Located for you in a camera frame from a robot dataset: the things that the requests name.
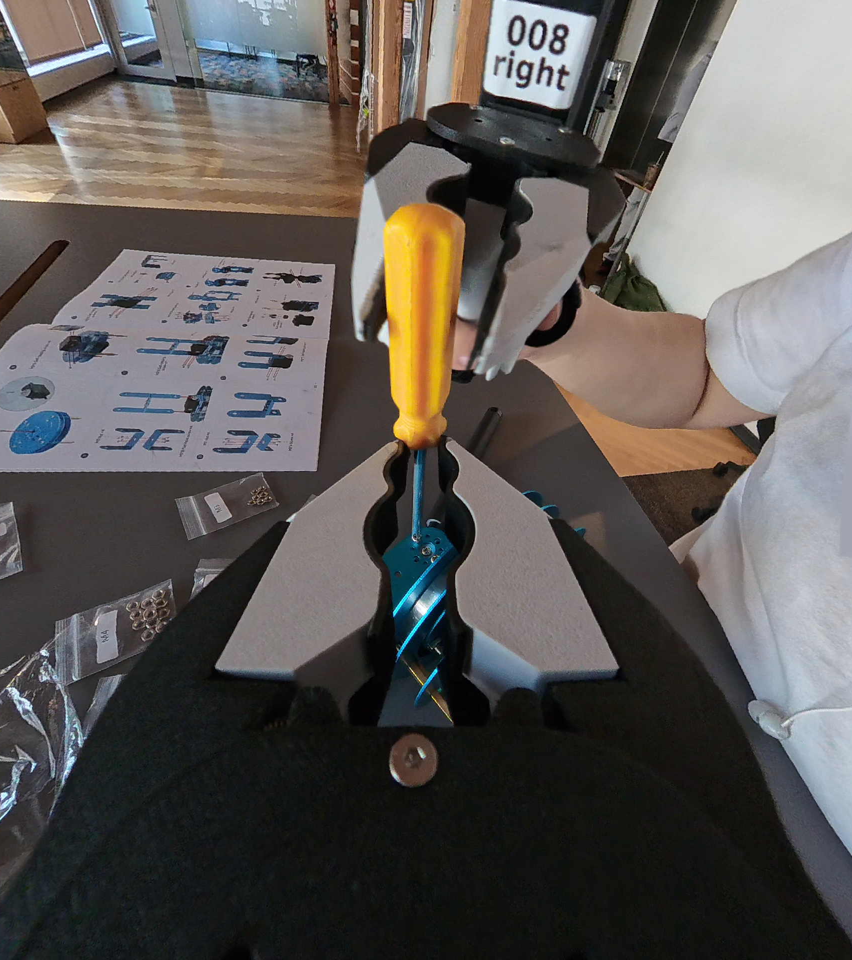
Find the black cylindrical tool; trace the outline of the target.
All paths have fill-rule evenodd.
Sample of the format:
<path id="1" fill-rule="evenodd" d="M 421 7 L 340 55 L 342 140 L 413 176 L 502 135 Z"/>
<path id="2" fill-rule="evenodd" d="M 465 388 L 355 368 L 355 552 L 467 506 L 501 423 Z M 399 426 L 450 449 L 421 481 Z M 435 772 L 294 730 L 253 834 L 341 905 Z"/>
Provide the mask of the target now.
<path id="1" fill-rule="evenodd" d="M 469 438 L 466 449 L 480 461 L 484 458 L 492 438 L 494 438 L 502 420 L 502 410 L 499 407 L 487 408 L 472 436 Z"/>

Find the person in white shirt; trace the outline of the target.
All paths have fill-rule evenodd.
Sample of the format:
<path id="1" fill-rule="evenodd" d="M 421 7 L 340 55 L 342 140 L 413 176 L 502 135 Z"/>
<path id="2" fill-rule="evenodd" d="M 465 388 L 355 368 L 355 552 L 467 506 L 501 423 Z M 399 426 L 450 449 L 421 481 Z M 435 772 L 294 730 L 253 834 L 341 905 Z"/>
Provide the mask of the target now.
<path id="1" fill-rule="evenodd" d="M 731 291 L 705 322 L 713 373 L 777 419 L 690 541 L 697 584 L 753 692 L 786 714 L 852 705 L 852 558 L 840 494 L 852 413 L 852 233 Z"/>

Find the person's right hand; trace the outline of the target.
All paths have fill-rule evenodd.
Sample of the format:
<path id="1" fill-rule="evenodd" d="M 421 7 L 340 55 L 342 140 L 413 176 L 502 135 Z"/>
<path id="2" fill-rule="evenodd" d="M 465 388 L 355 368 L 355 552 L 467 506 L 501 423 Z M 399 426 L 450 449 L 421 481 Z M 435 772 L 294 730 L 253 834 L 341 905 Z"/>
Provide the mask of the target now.
<path id="1" fill-rule="evenodd" d="M 542 346 L 524 345 L 519 358 L 528 360 L 540 370 L 559 378 L 576 378 L 579 369 L 589 363 L 607 358 L 622 337 L 615 322 L 623 311 L 594 293 L 582 294 L 583 301 L 569 328 L 556 340 Z M 472 353 L 478 335 L 478 324 L 457 318 L 453 342 L 452 367 L 455 372 L 472 371 L 475 362 Z"/>

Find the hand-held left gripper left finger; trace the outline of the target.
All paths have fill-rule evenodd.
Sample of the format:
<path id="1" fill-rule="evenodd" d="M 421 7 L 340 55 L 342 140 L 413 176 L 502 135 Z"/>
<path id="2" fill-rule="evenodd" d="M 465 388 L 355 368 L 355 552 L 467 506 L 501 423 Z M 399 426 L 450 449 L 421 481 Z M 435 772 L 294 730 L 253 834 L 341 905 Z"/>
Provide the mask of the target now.
<path id="1" fill-rule="evenodd" d="M 368 629 L 382 575 L 364 523 L 386 497 L 394 440 L 302 507 L 288 525 L 216 669 L 300 687 L 358 690 L 373 676 Z"/>

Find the wooden post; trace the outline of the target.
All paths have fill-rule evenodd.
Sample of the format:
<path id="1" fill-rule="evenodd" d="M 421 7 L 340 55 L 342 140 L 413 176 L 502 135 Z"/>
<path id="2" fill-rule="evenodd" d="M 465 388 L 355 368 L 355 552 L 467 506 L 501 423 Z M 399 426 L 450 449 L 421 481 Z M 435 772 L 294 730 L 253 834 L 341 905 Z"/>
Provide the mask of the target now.
<path id="1" fill-rule="evenodd" d="M 370 134 L 421 117 L 432 1 L 367 4 Z"/>
<path id="2" fill-rule="evenodd" d="M 492 2 L 457 3 L 456 48 L 450 102 L 479 102 Z"/>

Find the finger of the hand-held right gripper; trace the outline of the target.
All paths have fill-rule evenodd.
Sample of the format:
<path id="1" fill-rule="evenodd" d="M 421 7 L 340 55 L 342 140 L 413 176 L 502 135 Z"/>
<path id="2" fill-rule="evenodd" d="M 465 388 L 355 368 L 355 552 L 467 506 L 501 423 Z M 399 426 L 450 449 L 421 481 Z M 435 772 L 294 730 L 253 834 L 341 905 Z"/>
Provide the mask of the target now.
<path id="1" fill-rule="evenodd" d="M 356 336 L 388 343 L 384 292 L 384 225 L 398 209 L 435 203 L 462 214 L 471 165 L 450 151 L 409 143 L 363 187 L 352 263 Z"/>
<path id="2" fill-rule="evenodd" d="M 519 179 L 507 207 L 468 200 L 461 317 L 475 340 L 463 370 L 511 372 L 588 254 L 588 211 L 588 188 L 557 178 Z"/>

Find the zip bag of small nuts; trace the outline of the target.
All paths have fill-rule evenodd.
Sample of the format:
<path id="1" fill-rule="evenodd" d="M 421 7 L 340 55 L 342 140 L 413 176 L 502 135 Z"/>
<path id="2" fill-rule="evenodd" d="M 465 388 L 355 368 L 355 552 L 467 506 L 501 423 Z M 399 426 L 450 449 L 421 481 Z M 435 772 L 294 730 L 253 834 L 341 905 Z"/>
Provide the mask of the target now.
<path id="1" fill-rule="evenodd" d="M 256 473 L 176 499 L 187 539 L 193 541 L 279 506 L 264 474 Z"/>

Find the yellow handled screwdriver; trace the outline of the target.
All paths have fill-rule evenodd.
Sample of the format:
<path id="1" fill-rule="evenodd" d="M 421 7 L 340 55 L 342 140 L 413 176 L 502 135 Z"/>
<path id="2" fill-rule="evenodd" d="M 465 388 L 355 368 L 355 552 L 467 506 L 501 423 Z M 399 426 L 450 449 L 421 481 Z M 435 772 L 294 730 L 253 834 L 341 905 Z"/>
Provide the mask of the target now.
<path id="1" fill-rule="evenodd" d="M 397 209 L 384 226 L 384 292 L 395 437 L 414 452 L 412 536 L 419 540 L 426 450 L 437 446 L 452 378 L 465 224 L 432 203 Z"/>

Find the white drawstring with toggle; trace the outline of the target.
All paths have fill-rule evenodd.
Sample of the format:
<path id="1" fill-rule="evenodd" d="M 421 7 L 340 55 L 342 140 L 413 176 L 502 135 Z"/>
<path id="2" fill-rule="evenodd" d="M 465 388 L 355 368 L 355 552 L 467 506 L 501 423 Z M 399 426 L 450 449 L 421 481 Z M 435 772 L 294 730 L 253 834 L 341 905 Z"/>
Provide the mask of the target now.
<path id="1" fill-rule="evenodd" d="M 771 702 L 752 700 L 747 705 L 747 712 L 752 721 L 767 736 L 785 741 L 792 736 L 792 727 L 800 718 L 813 715 L 851 714 L 852 704 L 813 706 L 787 714 Z"/>

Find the person's right forearm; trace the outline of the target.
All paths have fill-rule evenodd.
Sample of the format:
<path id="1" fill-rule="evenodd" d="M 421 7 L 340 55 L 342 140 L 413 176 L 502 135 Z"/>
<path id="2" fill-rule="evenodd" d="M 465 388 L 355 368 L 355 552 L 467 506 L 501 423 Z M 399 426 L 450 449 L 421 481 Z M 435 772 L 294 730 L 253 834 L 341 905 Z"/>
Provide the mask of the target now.
<path id="1" fill-rule="evenodd" d="M 708 429 L 768 415 L 735 399 L 712 371 L 705 322 L 684 314 L 618 309 L 622 369 L 604 413 L 633 426 Z"/>

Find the printed instruction sheet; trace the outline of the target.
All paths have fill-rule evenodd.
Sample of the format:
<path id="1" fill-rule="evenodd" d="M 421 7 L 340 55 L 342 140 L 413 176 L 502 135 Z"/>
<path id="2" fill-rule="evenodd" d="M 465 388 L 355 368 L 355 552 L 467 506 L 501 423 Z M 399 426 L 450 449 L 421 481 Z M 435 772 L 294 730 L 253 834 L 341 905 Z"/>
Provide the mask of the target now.
<path id="1" fill-rule="evenodd" d="M 335 276 L 124 250 L 0 349 L 0 473 L 315 471 Z"/>

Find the glass door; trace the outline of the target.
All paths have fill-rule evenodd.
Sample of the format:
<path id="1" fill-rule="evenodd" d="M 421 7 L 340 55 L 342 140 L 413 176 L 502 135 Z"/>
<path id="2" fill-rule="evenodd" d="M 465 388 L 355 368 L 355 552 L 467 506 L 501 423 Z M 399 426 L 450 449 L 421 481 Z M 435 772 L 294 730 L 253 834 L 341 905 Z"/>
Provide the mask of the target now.
<path id="1" fill-rule="evenodd" d="M 337 105 L 336 7 L 323 1 L 160 1 L 160 49 L 180 87 Z"/>

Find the blue metal toy robot arm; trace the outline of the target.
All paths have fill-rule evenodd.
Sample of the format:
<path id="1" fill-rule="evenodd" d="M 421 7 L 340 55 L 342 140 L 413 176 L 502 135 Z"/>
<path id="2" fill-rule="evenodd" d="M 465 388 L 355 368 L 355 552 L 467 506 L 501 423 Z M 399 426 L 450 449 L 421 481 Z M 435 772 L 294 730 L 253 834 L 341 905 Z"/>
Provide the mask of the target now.
<path id="1" fill-rule="evenodd" d="M 583 530 L 564 522 L 538 491 L 523 496 L 549 515 L 554 533 L 582 542 Z M 471 539 L 463 507 L 444 521 L 430 520 L 419 539 L 407 536 L 385 554 L 398 652 L 381 726 L 478 726 L 504 695 L 484 695 L 463 673 L 472 636 L 456 612 L 453 576 Z"/>

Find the green bag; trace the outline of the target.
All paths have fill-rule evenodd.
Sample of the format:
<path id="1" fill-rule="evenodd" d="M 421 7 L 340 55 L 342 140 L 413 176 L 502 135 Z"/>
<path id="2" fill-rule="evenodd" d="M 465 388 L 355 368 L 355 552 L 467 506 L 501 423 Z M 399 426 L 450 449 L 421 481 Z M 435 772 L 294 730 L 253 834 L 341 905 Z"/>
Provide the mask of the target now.
<path id="1" fill-rule="evenodd" d="M 657 287 L 636 269 L 627 253 L 607 278 L 601 297 L 614 306 L 633 311 L 668 310 Z"/>

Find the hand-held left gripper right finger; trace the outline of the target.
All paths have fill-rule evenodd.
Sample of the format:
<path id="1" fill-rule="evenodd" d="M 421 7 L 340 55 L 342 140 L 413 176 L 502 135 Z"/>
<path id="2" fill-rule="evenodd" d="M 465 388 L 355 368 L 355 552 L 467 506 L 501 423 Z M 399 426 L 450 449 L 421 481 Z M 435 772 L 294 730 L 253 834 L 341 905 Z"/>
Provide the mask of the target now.
<path id="1" fill-rule="evenodd" d="M 488 697 L 618 671 L 549 515 L 454 440 L 453 505 L 470 545 L 453 576 L 455 607 L 471 632 L 463 673 Z"/>

